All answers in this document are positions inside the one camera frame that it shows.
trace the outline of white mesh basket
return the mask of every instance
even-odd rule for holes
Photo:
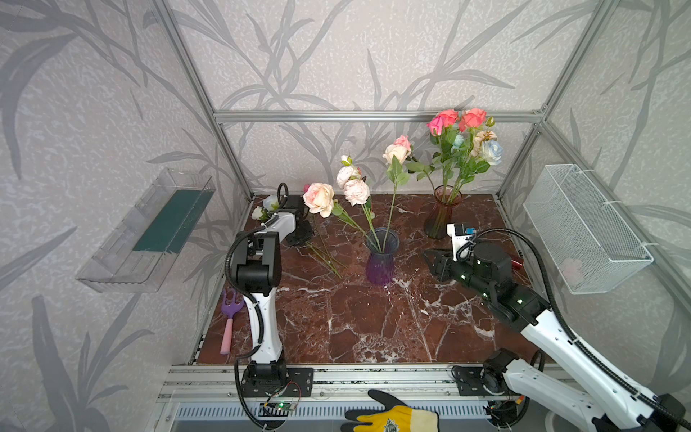
[[[577,165],[545,165],[523,207],[573,294],[611,291],[653,261]]]

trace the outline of marble table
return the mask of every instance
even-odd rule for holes
[[[379,222],[375,226],[386,225],[390,199],[390,195],[372,196],[375,221]],[[283,278],[276,296],[276,318],[289,364],[475,363],[498,348],[530,359],[537,348],[492,317],[472,291],[431,276],[422,250],[451,247],[449,238],[436,241],[423,231],[423,221],[433,205],[431,195],[397,197],[392,229],[399,234],[401,247],[396,255],[397,277],[387,286],[372,286],[367,281],[368,250],[362,236],[334,216],[323,219],[316,215],[313,225],[334,257],[347,265],[339,268],[342,280],[316,260],[308,247],[281,245]],[[350,214],[361,226],[367,225],[364,216],[355,216],[354,210]],[[478,229],[504,227],[492,195],[464,196],[453,222]],[[245,229],[255,226],[256,221],[250,219]],[[489,238],[496,238],[511,256],[518,256],[508,237],[497,234]],[[321,242],[316,235],[313,241]],[[514,272],[514,277],[529,285],[523,271]],[[219,299],[199,364],[232,363],[238,353],[249,351],[247,308],[235,316],[230,356],[219,354],[224,328]]]

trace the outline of work glove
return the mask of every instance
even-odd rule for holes
[[[341,432],[439,432],[439,414],[412,409],[383,391],[370,390],[367,394],[383,404],[385,411],[346,411],[346,419],[361,423],[344,423]]]

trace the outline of pink handle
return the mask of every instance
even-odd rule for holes
[[[223,355],[230,354],[230,341],[233,340],[233,319],[228,318],[225,322],[225,331],[223,332],[223,341],[220,343],[220,353]]]

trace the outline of clear plastic tray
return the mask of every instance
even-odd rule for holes
[[[613,290],[653,261],[577,165],[545,165],[523,207],[573,294]]]
[[[216,188],[211,176],[163,169],[77,280],[98,292],[156,292]]]

